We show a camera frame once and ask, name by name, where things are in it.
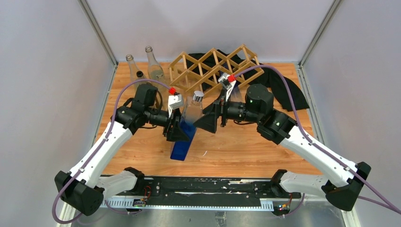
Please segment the clear blue labelled bottle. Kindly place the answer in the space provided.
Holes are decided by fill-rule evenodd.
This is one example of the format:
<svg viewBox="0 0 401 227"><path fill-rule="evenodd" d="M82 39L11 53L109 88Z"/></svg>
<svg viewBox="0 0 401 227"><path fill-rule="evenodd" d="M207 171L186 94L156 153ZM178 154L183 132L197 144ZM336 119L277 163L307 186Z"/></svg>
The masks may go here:
<svg viewBox="0 0 401 227"><path fill-rule="evenodd" d="M235 86L233 87L233 89L231 91L230 100L233 102L242 102L241 91L238 88L237 84L235 84Z"/></svg>

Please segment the clear bottle white label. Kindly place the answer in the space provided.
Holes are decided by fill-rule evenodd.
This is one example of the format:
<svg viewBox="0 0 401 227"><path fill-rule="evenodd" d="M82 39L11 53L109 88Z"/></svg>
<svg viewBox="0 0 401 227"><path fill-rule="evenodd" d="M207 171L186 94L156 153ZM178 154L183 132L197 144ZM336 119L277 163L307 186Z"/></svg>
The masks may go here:
<svg viewBox="0 0 401 227"><path fill-rule="evenodd" d="M135 60L131 54L126 55L126 61L128 63L129 69L130 69L130 82L134 82L138 77L137 77L137 71L139 71Z"/></svg>

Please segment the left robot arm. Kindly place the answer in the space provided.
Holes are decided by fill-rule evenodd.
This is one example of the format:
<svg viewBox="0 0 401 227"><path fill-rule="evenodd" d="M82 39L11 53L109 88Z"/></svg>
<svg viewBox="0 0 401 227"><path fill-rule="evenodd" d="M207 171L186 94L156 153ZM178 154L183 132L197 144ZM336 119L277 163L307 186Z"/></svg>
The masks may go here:
<svg viewBox="0 0 401 227"><path fill-rule="evenodd" d="M105 131L85 156L69 171L60 171L54 181L58 195L53 202L52 215L57 217L55 208L59 200L79 211L80 215L91 216L102 205L105 199L123 191L133 195L144 192L144 174L135 168L128 167L121 173L101 179L116 152L146 123L163 128L167 141L188 141L189 137L180 127L183 97L175 88L162 84L168 91L167 111L153 108L156 98L161 97L151 80L140 84L134 97L127 99L123 105L114 105L113 115Z"/></svg>

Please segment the clear bottle blue label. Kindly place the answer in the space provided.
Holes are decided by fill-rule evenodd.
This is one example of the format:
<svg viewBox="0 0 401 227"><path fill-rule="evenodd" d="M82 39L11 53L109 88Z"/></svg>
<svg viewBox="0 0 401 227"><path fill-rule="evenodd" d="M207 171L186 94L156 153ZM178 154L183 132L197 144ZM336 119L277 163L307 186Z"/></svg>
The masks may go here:
<svg viewBox="0 0 401 227"><path fill-rule="evenodd" d="M177 141L171 146L170 158L173 160L184 161L188 154L197 130L193 124L202 116L203 97L204 93L196 90L192 96L188 96L186 99L180 127L188 136L189 141Z"/></svg>

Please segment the clear bottle black label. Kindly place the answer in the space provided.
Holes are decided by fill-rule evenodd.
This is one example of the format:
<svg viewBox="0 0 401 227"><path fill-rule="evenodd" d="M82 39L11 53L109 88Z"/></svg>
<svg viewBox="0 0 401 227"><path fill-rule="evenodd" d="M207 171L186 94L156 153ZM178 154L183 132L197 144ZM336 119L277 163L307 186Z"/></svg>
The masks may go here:
<svg viewBox="0 0 401 227"><path fill-rule="evenodd" d="M153 49L151 46L146 46L145 47L145 52L147 54L148 58L148 76L149 79L157 80L159 82L165 83L165 75L164 71L159 64L159 62L156 60Z"/></svg>

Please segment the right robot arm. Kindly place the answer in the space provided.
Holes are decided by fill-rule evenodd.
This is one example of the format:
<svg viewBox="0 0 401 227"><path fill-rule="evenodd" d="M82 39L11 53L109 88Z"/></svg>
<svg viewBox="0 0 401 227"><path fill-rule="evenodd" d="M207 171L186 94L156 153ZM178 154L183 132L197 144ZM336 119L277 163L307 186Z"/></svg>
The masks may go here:
<svg viewBox="0 0 401 227"><path fill-rule="evenodd" d="M351 211L371 171L370 165L349 161L329 150L296 120L276 110L273 100L273 94L261 84L248 87L244 102L233 102L222 90L194 125L215 133L228 120L257 124L257 132L263 138L297 153L321 172L305 175L280 169L270 181L272 195L280 198L294 192L310 194L325 198L340 210Z"/></svg>

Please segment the dark green wine bottle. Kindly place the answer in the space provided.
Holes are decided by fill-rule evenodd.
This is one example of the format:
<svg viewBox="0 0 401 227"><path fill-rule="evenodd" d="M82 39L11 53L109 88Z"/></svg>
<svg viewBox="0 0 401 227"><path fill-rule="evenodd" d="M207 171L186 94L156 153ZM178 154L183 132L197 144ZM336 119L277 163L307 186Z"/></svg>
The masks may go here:
<svg viewBox="0 0 401 227"><path fill-rule="evenodd" d="M134 86L138 87L139 85L146 84L146 81L144 79L146 79L144 73L140 70L137 71L136 78L135 78L135 81L137 81L137 82L134 84Z"/></svg>

